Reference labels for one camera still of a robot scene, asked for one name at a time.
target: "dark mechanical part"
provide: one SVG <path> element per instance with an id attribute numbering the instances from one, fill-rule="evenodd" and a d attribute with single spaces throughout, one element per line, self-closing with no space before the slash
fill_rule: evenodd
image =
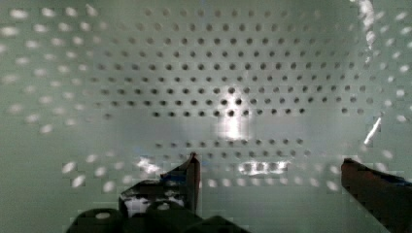
<path id="1" fill-rule="evenodd" d="M 159 181 L 142 181 L 124 191 L 119 210 L 132 217 L 144 213 L 158 201 L 173 201 L 195 213 L 200 182 L 200 164 L 192 153 L 181 166 L 162 174 Z"/>
<path id="2" fill-rule="evenodd" d="M 158 232 L 248 233 L 221 216 L 202 219 L 172 201 L 154 202 L 144 214 L 124 218 L 121 218 L 120 212 L 113 209 L 90 210 L 79 215 L 67 231 L 67 233 Z"/>
<path id="3" fill-rule="evenodd" d="M 248 233 L 221 216 L 203 220 L 174 202 L 157 202 L 147 211 L 151 232 L 170 233 Z"/>
<path id="4" fill-rule="evenodd" d="M 348 158 L 341 169 L 342 186 L 389 231 L 412 232 L 412 183 Z"/>
<path id="5" fill-rule="evenodd" d="M 124 191 L 120 211 L 95 209 L 80 214 L 67 233 L 247 233 L 220 216 L 195 214 L 200 163 L 190 158 L 158 181 L 142 181 Z"/>

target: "hole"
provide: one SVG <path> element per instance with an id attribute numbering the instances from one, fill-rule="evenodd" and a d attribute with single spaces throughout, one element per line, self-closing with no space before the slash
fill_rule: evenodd
<path id="1" fill-rule="evenodd" d="M 366 99 L 366 103 L 369 104 L 369 105 L 373 104 L 373 99 L 370 98 L 370 97 L 367 98 L 367 99 Z"/>
<path id="2" fill-rule="evenodd" d="M 229 30 L 229 25 L 226 23 L 223 25 L 223 31 L 228 31 Z"/>

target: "metal enclosure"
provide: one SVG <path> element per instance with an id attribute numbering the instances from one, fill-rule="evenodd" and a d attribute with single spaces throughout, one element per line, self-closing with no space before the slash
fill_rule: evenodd
<path id="1" fill-rule="evenodd" d="M 386 232 L 340 164 L 412 178 L 410 1 L 0 2 L 0 231 L 64 232 L 201 155 L 198 214 Z"/>

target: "perforated metal panel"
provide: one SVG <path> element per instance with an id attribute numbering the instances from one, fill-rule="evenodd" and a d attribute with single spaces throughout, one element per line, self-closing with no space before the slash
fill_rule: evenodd
<path id="1" fill-rule="evenodd" d="M 412 178 L 409 1 L 2 1 L 0 231 L 201 155 L 200 209 L 251 232 L 386 232 L 340 185 Z"/>

